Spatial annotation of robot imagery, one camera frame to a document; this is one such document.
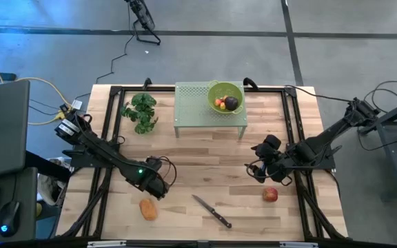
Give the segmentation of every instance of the fruit bowl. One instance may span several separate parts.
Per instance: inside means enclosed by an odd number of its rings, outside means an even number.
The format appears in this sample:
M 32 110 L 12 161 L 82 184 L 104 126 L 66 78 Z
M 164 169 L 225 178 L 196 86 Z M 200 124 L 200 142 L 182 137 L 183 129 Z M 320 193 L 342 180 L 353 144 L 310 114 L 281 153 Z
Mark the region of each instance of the fruit bowl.
M 242 87 L 233 83 L 219 82 L 217 80 L 211 81 L 208 85 L 209 91 L 207 93 L 207 101 L 211 108 L 221 114 L 239 114 L 243 110 L 243 93 Z M 224 96 L 233 96 L 238 100 L 238 107 L 235 110 L 222 110 L 219 106 L 215 106 L 215 99 L 223 98 Z

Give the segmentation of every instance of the green plant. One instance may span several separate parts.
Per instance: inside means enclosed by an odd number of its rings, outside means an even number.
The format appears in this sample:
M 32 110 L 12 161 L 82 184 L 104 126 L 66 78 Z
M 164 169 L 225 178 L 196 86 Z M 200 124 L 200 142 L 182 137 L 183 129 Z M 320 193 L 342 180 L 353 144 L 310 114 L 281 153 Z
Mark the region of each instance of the green plant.
M 128 107 L 130 103 L 126 103 L 121 110 L 122 116 L 130 118 L 132 122 L 139 120 L 134 131 L 138 134 L 151 132 L 158 121 L 158 117 L 151 122 L 154 117 L 154 107 L 157 101 L 147 93 L 138 93 L 131 99 L 131 105 L 134 109 Z

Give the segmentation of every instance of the wooden tabletop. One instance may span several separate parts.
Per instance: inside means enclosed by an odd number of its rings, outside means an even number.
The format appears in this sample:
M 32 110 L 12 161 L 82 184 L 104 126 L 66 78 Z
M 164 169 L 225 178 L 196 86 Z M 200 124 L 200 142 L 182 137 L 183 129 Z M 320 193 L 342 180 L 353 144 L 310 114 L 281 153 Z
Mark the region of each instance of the wooden tabletop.
M 110 87 L 94 85 L 88 104 L 88 112 L 93 116 L 92 129 L 99 135 Z M 312 87 L 304 89 L 314 92 Z M 297 92 L 305 136 L 315 136 L 323 131 L 316 98 Z M 180 138 L 176 138 L 173 128 L 174 93 L 150 94 L 157 100 L 155 111 L 159 121 L 156 127 L 149 134 L 136 134 L 135 123 L 122 118 L 119 135 L 125 137 L 125 143 L 120 152 L 139 160 L 147 156 L 168 156 L 177 166 L 177 180 L 164 199 L 157 201 L 152 198 L 159 217 L 146 221 L 141 215 L 139 201 L 149 194 L 129 185 L 115 169 L 102 239 L 303 240 L 295 184 L 285 187 L 269 179 L 260 184 L 246 174 L 243 165 L 257 159 L 250 147 L 261 143 L 267 134 L 274 134 L 282 140 L 280 150 L 288 143 L 280 94 L 245 94 L 248 125 L 240 141 L 235 127 L 183 128 L 180 129 Z M 127 92 L 125 102 L 130 101 L 133 95 Z M 112 120 L 117 102 L 116 99 Z M 289 107 L 293 117 L 292 104 Z M 108 138 L 111 138 L 113 125 L 114 121 L 110 124 Z M 70 179 L 57 234 L 68 230 L 86 206 L 93 171 L 81 169 Z M 166 171 L 167 166 L 164 165 L 161 175 Z M 171 182 L 173 175 L 171 170 L 165 180 Z M 335 228 L 347 235 L 335 182 L 324 171 L 314 171 L 313 178 L 320 208 Z M 267 186 L 278 190 L 279 197 L 275 203 L 262 200 L 262 190 Z M 222 226 L 191 194 L 200 196 L 213 206 L 232 223 L 232 228 Z M 98 206 L 94 209 L 90 233 L 94 231 Z M 307 209 L 311 230 L 315 234 L 313 215 L 308 206 Z

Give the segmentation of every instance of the concrete floor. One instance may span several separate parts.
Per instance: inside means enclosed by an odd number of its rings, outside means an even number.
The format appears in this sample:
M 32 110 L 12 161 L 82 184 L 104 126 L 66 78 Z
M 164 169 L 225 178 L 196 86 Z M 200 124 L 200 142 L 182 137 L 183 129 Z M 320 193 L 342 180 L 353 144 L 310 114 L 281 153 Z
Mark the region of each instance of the concrete floor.
M 397 0 L 287 2 L 295 32 L 397 33 Z M 280 0 L 147 0 L 147 4 L 157 30 L 286 31 Z M 0 27 L 126 30 L 128 16 L 122 0 L 0 0 Z M 110 60 L 122 53 L 128 39 L 0 34 L 0 71 L 50 80 L 73 99 L 89 92 L 96 77 L 109 72 Z M 128 56 L 114 64 L 116 73 L 99 83 L 142 83 L 146 77 L 154 83 L 240 81 L 248 76 L 260 85 L 295 85 L 285 37 L 161 39 L 160 47 L 131 41 Z M 381 81 L 397 80 L 397 39 L 296 39 L 295 44 L 303 83 L 314 86 L 319 94 L 363 98 Z M 397 85 L 388 88 L 397 92 Z M 50 105 L 61 104 L 58 95 L 51 92 L 47 85 L 32 82 L 30 97 Z M 397 106 L 397 99 L 390 95 L 376 100 L 386 110 Z M 341 102 L 319 99 L 318 103 L 325 127 L 344 113 Z M 29 121 L 48 118 L 29 112 Z M 43 157 L 55 157 L 70 148 L 55 136 L 54 128 L 55 124 L 30 126 L 28 149 Z M 370 134 L 365 144 L 374 147 L 380 141 Z M 354 130 L 333 145 L 343 146 L 335 160 L 350 237 L 397 244 L 397 201 L 380 200 L 381 193 L 393 189 L 384 152 L 361 149 Z

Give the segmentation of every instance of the kitchen knife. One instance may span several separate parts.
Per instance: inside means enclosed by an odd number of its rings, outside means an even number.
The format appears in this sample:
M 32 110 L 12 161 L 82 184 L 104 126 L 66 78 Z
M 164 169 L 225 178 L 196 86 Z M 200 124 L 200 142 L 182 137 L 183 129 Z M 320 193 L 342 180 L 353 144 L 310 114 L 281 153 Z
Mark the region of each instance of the kitchen knife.
M 202 206 L 204 206 L 208 211 L 211 212 L 211 214 L 213 216 L 215 216 L 219 221 L 221 221 L 227 228 L 231 228 L 232 224 L 227 222 L 224 217 L 222 217 L 220 214 L 218 214 L 215 209 L 211 206 L 209 206 L 207 203 L 205 203 L 204 200 L 202 200 L 200 197 L 196 196 L 196 195 L 192 195 L 192 197 L 194 197 L 194 199 L 196 199 L 198 201 L 198 203 L 200 203 Z

